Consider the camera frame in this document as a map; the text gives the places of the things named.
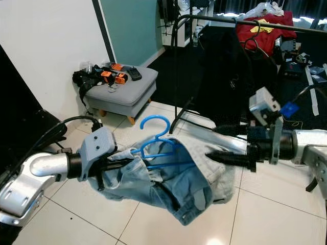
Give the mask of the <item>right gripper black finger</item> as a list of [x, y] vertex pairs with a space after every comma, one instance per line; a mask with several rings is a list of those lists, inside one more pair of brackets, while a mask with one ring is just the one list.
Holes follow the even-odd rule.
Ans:
[[211, 151], [205, 155], [213, 161], [224, 163], [225, 165], [242, 166], [251, 172], [256, 171], [255, 160], [247, 155], [236, 154], [228, 151]]
[[248, 125], [221, 125], [215, 127], [215, 133], [229, 137], [247, 136], [249, 128]]

